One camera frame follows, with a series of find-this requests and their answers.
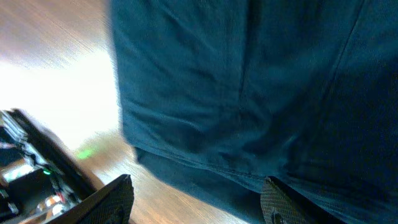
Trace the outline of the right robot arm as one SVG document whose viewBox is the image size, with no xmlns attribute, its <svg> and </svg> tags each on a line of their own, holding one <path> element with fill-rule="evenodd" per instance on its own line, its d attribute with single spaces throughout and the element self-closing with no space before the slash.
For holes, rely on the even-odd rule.
<svg viewBox="0 0 398 224">
<path fill-rule="evenodd" d="M 1 223 L 132 223 L 131 177 L 96 189 L 21 110 L 1 111 Z"/>
</svg>

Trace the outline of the dark blue denim shorts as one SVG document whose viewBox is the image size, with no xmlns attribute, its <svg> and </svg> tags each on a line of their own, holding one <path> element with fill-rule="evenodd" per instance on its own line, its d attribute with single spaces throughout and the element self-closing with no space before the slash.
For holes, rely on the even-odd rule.
<svg viewBox="0 0 398 224">
<path fill-rule="evenodd" d="M 247 222 L 281 180 L 322 222 L 397 222 L 396 1 L 111 1 L 123 136 Z"/>
</svg>

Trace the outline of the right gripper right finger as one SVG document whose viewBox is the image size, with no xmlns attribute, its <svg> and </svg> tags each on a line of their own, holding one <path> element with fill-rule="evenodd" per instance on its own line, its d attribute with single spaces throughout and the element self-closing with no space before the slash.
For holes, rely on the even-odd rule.
<svg viewBox="0 0 398 224">
<path fill-rule="evenodd" d="M 344 224 L 273 176 L 264 180 L 261 208 L 267 224 Z"/>
</svg>

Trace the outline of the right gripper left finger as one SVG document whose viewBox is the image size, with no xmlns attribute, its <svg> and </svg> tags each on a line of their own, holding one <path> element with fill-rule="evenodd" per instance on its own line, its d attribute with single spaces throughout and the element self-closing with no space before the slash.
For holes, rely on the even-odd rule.
<svg viewBox="0 0 398 224">
<path fill-rule="evenodd" d="M 123 174 L 51 224 L 128 224 L 133 203 L 131 176 Z"/>
</svg>

